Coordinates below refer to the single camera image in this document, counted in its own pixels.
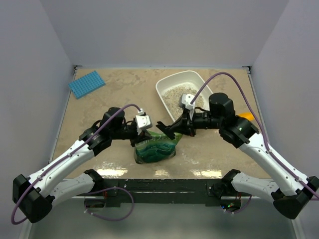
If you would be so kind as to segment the black bag clip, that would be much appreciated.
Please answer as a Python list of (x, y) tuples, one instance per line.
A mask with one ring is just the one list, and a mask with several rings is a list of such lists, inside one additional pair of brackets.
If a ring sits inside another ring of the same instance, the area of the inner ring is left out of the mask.
[(166, 126), (161, 121), (157, 121), (156, 127), (171, 140), (175, 139), (175, 134), (171, 130), (171, 126)]

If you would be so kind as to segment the green litter bag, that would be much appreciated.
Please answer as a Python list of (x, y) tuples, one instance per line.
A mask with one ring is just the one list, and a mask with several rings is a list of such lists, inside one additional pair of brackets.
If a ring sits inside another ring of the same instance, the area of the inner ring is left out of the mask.
[(170, 139), (164, 133), (150, 132), (151, 139), (135, 145), (134, 159), (137, 164), (156, 163), (171, 159), (176, 155), (176, 146), (183, 135), (175, 133), (175, 138)]

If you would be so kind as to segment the yellow plastic scoop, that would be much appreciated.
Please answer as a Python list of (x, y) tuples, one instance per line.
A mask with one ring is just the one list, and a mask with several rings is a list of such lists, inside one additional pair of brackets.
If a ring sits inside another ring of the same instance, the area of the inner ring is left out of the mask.
[(239, 117), (242, 117), (242, 118), (245, 118), (245, 119), (247, 119), (247, 120), (249, 120), (249, 121), (254, 121), (254, 120), (255, 120), (254, 115), (253, 115), (252, 113), (250, 113), (250, 112), (241, 113), (241, 114), (239, 114), (238, 116), (239, 116)]

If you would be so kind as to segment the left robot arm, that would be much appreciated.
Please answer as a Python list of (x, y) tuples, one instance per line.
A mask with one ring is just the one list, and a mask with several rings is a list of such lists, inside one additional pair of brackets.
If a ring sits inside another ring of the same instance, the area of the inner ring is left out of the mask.
[(42, 169), (13, 180), (12, 200), (15, 204), (11, 223), (18, 225), (25, 220), (36, 223), (46, 217), (54, 206), (81, 194), (99, 195), (107, 191), (102, 176), (94, 169), (67, 180), (76, 168), (109, 148), (113, 140), (129, 140), (131, 146), (149, 139), (151, 118), (138, 108), (136, 116), (126, 121), (122, 108), (111, 107), (64, 153)]

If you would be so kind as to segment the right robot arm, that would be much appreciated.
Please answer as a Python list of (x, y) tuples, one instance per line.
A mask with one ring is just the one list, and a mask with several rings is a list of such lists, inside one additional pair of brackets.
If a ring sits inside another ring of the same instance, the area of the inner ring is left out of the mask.
[(263, 135), (248, 119), (236, 115), (233, 101), (224, 93), (209, 97), (209, 111), (195, 112), (194, 95), (183, 94), (179, 107), (183, 113), (168, 128), (168, 136), (176, 133), (195, 136), (198, 129), (217, 129), (220, 136), (235, 148), (250, 156), (271, 177), (270, 180), (254, 178), (232, 169), (212, 192), (221, 197), (236, 192), (267, 200), (288, 219), (295, 219), (319, 188), (319, 179), (308, 177), (290, 165), (272, 147), (264, 142)]

